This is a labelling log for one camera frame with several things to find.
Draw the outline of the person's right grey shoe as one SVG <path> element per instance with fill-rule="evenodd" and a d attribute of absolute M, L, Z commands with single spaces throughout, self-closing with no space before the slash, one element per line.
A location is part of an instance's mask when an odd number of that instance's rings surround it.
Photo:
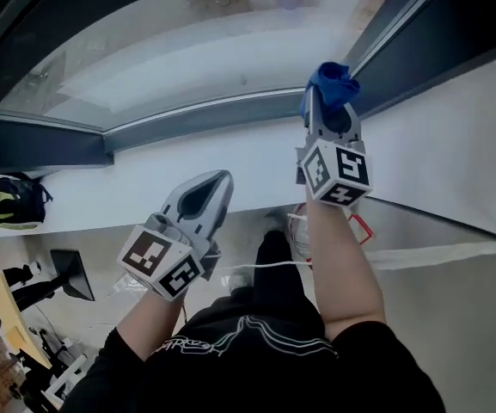
<path fill-rule="evenodd" d="M 281 208 L 274 208 L 265 214 L 265 232 L 280 231 L 286 232 L 288 229 L 288 216 Z"/>

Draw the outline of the person's grey shoe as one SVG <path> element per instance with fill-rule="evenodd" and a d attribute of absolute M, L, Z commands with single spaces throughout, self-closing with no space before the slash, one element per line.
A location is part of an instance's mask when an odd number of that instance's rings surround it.
<path fill-rule="evenodd" d="M 288 216 L 281 208 L 274 208 L 265 214 L 265 232 L 280 231 L 286 232 L 288 229 Z"/>
<path fill-rule="evenodd" d="M 238 270 L 229 277 L 228 285 L 230 293 L 244 287 L 251 287 L 253 285 L 252 275 Z"/>

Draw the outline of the green black backpack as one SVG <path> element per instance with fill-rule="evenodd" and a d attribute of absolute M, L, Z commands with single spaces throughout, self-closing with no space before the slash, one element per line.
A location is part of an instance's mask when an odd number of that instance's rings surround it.
<path fill-rule="evenodd" d="M 50 201 L 53 197 L 39 180 L 21 172 L 0 175 L 0 229 L 35 229 L 44 223 Z"/>

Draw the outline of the blue cloth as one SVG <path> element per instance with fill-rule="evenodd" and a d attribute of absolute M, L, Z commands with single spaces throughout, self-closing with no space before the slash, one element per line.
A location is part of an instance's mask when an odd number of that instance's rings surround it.
<path fill-rule="evenodd" d="M 359 82 L 351 77 L 348 66 L 335 62 L 322 63 L 312 73 L 305 87 L 299 107 L 302 117 L 305 115 L 307 94 L 311 87 L 316 87 L 321 93 L 322 115 L 327 120 L 337 114 L 361 90 Z"/>

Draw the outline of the white windowsill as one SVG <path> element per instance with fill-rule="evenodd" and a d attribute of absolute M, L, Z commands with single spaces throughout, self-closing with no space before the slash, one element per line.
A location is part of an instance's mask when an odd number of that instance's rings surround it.
<path fill-rule="evenodd" d="M 51 157 L 73 153 L 67 131 L 0 121 L 3 171 L 49 170 L 53 195 L 39 232 L 131 225 L 162 204 L 171 189 L 200 173 L 225 169 L 234 178 L 233 212 L 300 201 L 295 149 L 299 117 L 238 125 L 242 108 L 217 125 L 119 151 L 113 163 L 85 168 Z M 372 197 L 436 214 L 496 234 L 496 60 L 366 117 Z"/>

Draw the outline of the dark window frame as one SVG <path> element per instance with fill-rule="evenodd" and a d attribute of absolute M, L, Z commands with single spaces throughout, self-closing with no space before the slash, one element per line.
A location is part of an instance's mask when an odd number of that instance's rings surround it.
<path fill-rule="evenodd" d="M 293 116 L 325 61 L 367 119 L 493 59 L 496 0 L 0 0 L 0 174 Z"/>

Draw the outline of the clear window glass pane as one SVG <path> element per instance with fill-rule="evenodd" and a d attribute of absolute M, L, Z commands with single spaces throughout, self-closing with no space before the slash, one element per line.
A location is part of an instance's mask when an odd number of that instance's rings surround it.
<path fill-rule="evenodd" d="M 387 0 L 139 0 L 48 53 L 0 115 L 108 132 L 203 102 L 306 84 L 352 68 Z"/>

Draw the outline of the person's black t-shirt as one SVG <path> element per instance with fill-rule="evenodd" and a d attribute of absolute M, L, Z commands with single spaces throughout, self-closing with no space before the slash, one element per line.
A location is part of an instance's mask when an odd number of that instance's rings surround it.
<path fill-rule="evenodd" d="M 429 376 L 386 324 L 327 340 L 321 320 L 251 308 L 192 319 L 148 359 L 117 331 L 61 413 L 446 413 Z"/>

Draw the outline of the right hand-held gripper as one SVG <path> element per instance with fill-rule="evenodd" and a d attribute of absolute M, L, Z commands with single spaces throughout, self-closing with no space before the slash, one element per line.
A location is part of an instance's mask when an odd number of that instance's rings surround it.
<path fill-rule="evenodd" d="M 308 133 L 304 146 L 296 148 L 296 184 L 309 190 L 309 197 L 334 207 L 353 207 L 373 190 L 371 158 L 361 139 L 360 119 L 350 103 L 331 119 L 327 134 L 321 92 L 311 86 L 305 97 Z"/>

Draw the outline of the person's left forearm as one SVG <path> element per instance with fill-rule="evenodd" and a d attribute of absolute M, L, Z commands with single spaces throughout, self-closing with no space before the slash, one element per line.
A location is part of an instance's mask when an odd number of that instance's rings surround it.
<path fill-rule="evenodd" d="M 146 361 L 172 335 L 181 314 L 184 296 L 167 301 L 159 294 L 146 291 L 117 325 L 126 345 Z"/>

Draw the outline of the small wooden block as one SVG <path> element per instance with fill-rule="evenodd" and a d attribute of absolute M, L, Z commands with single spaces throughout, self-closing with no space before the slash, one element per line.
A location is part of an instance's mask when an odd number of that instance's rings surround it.
<path fill-rule="evenodd" d="M 17 325 L 11 326 L 3 336 L 14 353 L 18 354 L 21 350 L 26 351 L 28 349 L 28 339 Z"/>

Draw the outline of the person's left grey shoe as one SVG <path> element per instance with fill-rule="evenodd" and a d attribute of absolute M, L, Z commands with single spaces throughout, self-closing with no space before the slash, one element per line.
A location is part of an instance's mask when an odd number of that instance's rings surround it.
<path fill-rule="evenodd" d="M 244 287 L 251 287 L 253 285 L 252 275 L 238 270 L 229 277 L 228 285 L 230 293 Z"/>

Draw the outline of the person's right forearm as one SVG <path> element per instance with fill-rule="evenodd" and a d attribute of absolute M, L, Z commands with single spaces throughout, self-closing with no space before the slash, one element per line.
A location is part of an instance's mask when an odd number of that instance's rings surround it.
<path fill-rule="evenodd" d="M 326 338 L 362 322 L 384 323 L 383 293 L 343 211 L 306 200 L 315 299 Z"/>

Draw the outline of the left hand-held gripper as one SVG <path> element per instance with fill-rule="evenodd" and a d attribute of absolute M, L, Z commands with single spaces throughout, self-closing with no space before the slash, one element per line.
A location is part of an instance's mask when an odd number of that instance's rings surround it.
<path fill-rule="evenodd" d="M 182 183 L 165 200 L 162 213 L 134 226 L 117 263 L 148 290 L 167 301 L 178 299 L 197 279 L 211 278 L 221 253 L 207 238 L 223 224 L 233 192 L 228 170 Z"/>

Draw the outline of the person's black trousers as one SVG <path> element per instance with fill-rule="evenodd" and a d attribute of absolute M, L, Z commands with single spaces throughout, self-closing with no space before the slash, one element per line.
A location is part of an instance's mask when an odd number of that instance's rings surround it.
<path fill-rule="evenodd" d="M 297 267 L 292 263 L 291 247 L 280 231 L 267 232 L 258 249 L 253 285 L 235 290 L 233 305 L 245 306 L 252 313 L 276 318 L 316 319 L 320 315 L 306 297 Z"/>

